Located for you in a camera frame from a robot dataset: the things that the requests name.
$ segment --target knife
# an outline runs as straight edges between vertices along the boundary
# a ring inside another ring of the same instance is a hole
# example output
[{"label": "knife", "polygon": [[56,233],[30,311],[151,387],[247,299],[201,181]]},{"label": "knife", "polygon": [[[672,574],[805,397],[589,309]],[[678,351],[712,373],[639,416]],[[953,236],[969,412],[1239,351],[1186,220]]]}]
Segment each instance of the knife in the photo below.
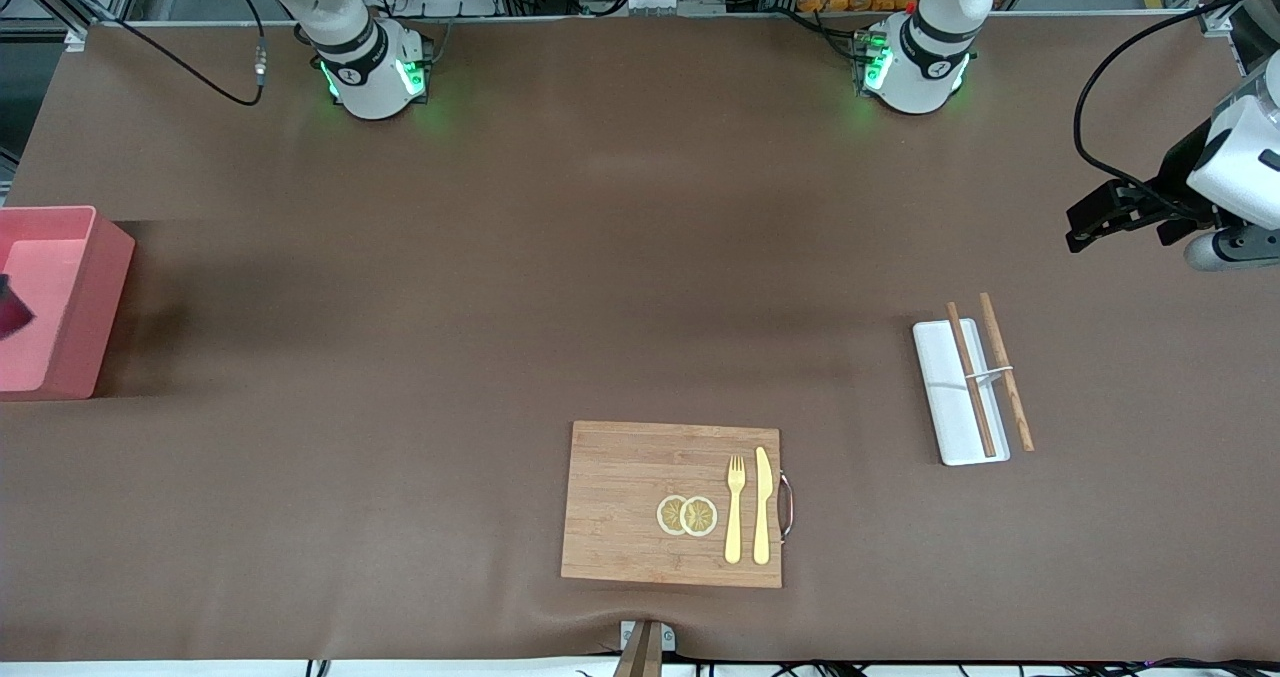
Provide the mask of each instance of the knife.
[{"label": "knife", "polygon": [[751,558],[756,564],[769,562],[769,498],[773,497],[773,468],[763,445],[755,448],[755,534]]}]

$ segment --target table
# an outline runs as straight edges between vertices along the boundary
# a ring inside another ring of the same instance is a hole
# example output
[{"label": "table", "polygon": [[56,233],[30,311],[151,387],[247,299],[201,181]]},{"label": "table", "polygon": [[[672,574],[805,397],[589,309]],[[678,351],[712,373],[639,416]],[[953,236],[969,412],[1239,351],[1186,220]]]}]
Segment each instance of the table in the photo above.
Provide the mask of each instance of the table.
[{"label": "table", "polygon": [[[1079,256],[1092,67],[1151,17],[993,18],[933,116],[786,20],[458,26],[431,102],[260,108],[119,29],[13,203],[138,239],[101,399],[6,404],[0,658],[503,658],[672,623],[732,659],[1280,658],[1276,273]],[[250,90],[247,29],[156,29]],[[1194,26],[1097,90],[1138,174],[1238,81]],[[991,291],[1037,452],[938,462],[910,339]],[[558,577],[573,418],[781,427],[782,590]]]}]

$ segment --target cutting board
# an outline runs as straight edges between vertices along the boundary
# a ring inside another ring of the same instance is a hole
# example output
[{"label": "cutting board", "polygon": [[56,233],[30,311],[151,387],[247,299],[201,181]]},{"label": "cutting board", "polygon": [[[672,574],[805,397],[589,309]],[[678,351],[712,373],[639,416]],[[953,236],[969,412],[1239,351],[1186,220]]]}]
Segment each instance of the cutting board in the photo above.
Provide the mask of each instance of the cutting board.
[{"label": "cutting board", "polygon": [[[781,587],[778,431],[759,427],[575,422],[564,507],[561,576],[621,582]],[[768,499],[769,562],[755,564],[755,448],[773,468]],[[728,530],[728,459],[746,463],[741,495],[742,559],[724,562]],[[667,495],[704,495],[719,518],[704,538],[668,535],[658,525]]]}]

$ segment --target pink bin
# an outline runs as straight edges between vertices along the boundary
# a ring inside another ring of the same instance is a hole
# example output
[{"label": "pink bin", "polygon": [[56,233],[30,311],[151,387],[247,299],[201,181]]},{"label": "pink bin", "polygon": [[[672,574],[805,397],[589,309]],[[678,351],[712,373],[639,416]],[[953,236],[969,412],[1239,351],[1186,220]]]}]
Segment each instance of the pink bin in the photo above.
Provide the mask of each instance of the pink bin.
[{"label": "pink bin", "polygon": [[0,402],[93,394],[132,257],[97,209],[0,209],[0,273],[36,316],[0,340]]}]

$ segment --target metal handle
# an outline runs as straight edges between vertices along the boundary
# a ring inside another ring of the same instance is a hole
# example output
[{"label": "metal handle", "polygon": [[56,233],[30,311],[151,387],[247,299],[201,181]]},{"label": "metal handle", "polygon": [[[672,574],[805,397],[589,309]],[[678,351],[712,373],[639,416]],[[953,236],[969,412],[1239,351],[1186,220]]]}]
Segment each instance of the metal handle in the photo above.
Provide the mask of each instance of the metal handle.
[{"label": "metal handle", "polygon": [[796,521],[796,493],[791,489],[791,480],[787,480],[787,474],[778,468],[778,485],[787,489],[787,526],[782,527],[782,544],[787,544],[787,535],[791,534],[791,526]]}]

